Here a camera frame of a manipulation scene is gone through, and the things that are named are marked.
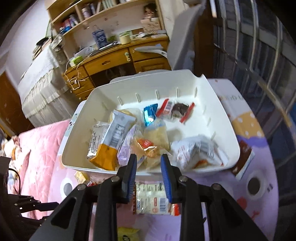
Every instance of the bolt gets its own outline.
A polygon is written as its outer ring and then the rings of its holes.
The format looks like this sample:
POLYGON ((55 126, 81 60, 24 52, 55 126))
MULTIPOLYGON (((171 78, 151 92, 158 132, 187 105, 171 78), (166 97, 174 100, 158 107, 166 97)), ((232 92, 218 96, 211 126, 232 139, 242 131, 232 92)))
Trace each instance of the bolt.
POLYGON ((212 185, 212 188, 213 188, 214 190, 216 190, 216 191, 220 191, 220 190, 221 190, 221 185, 218 184, 218 183, 214 183, 214 184, 212 185))
POLYGON ((85 185, 85 184, 79 184, 79 185, 77 186, 77 190, 78 190, 78 191, 84 190, 85 188, 86 188, 86 185, 85 185))
POLYGON ((186 176, 180 176, 179 177, 180 182, 186 182, 188 180, 188 177, 186 176))
POLYGON ((113 177, 111 177, 111 181, 112 182, 118 182, 119 181, 119 176, 113 176, 113 177))

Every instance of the pink blanket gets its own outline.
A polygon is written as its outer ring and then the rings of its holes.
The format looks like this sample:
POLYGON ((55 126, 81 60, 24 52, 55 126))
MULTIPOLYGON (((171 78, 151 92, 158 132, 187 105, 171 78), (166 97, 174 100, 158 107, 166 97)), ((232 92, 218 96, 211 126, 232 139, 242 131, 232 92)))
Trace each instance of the pink blanket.
MULTIPOLYGON (((19 135, 21 148, 31 149, 22 180, 21 194, 48 202, 49 187, 61 141, 70 120, 35 128, 19 135)), ((41 219, 46 212, 34 211, 28 217, 41 219)))

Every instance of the black cable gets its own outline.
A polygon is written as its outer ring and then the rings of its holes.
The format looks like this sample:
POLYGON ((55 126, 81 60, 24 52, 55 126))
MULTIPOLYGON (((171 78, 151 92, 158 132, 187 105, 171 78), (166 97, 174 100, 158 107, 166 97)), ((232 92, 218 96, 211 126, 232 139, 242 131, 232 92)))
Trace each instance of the black cable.
POLYGON ((19 184, 20 184, 20 175, 17 173, 16 170, 12 169, 12 168, 8 168, 9 171, 13 171, 17 174, 17 176, 19 177, 19 184))

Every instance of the white box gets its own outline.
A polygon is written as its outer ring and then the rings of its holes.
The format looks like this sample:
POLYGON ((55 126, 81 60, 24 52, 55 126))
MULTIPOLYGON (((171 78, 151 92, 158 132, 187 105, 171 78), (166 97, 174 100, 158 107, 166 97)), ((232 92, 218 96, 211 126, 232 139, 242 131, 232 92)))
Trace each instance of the white box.
MULTIPOLYGON (((69 135, 62 154, 64 166, 80 171, 116 174, 116 171, 97 169, 86 159, 92 126, 97 121, 108 121, 114 110, 143 108, 166 98, 187 104, 195 103, 191 117, 185 125, 178 120, 166 122, 169 142, 198 134, 213 138, 226 153, 225 166, 194 169, 196 173, 210 173, 233 167, 239 159, 239 144, 231 123, 204 75, 196 77, 189 70, 165 71, 134 76, 129 79, 95 88, 89 95, 69 135)), ((159 173, 160 167, 147 172, 141 167, 137 175, 159 173)))

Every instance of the chair armrest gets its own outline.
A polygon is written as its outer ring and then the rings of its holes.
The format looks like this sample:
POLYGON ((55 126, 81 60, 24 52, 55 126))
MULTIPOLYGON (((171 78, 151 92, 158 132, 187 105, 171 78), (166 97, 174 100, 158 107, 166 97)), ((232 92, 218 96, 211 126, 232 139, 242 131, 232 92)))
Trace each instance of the chair armrest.
POLYGON ((168 58, 168 55, 165 51, 163 51, 162 46, 143 46, 143 47, 137 47, 135 48, 135 51, 143 52, 143 53, 157 53, 160 54, 166 58, 168 58))

